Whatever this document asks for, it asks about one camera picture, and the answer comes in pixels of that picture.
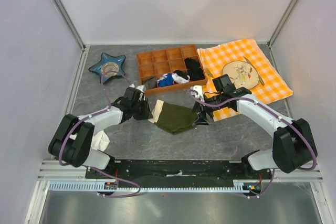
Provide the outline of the olive green underwear cream waistband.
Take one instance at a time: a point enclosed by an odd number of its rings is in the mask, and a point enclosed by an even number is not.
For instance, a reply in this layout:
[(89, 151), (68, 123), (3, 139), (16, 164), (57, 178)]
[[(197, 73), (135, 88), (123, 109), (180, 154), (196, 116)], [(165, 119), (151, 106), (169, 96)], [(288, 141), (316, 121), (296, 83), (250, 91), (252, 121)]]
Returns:
[(173, 135), (193, 129), (197, 119), (197, 113), (192, 109), (162, 100), (156, 101), (152, 116), (149, 122)]

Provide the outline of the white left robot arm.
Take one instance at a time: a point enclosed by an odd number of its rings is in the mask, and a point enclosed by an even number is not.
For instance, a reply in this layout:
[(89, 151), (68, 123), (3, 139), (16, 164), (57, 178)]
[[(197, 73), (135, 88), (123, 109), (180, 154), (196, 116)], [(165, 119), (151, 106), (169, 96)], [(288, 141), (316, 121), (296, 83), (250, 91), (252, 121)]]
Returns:
[(145, 91), (144, 85), (131, 85), (123, 96), (100, 111), (82, 116), (65, 115), (48, 146), (49, 154), (57, 157), (61, 165), (94, 167), (103, 178), (111, 178), (115, 165), (108, 154), (91, 147), (92, 139), (98, 132), (131, 118), (151, 119)]

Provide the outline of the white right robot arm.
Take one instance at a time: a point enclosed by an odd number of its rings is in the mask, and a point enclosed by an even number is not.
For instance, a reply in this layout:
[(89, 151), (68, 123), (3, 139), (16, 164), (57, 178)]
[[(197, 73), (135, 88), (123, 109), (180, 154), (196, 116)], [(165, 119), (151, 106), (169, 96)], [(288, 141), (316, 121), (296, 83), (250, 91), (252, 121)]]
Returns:
[(266, 168), (278, 168), (287, 174), (296, 169), (315, 169), (318, 152), (306, 120), (294, 120), (275, 111), (250, 90), (235, 87), (226, 74), (213, 79), (213, 84), (216, 92), (211, 98), (205, 95), (201, 86), (188, 90), (195, 100), (196, 124), (206, 125), (208, 116), (213, 118), (216, 111), (229, 108), (250, 118), (272, 137), (272, 148), (257, 150), (243, 157), (240, 172), (245, 178), (254, 178)]

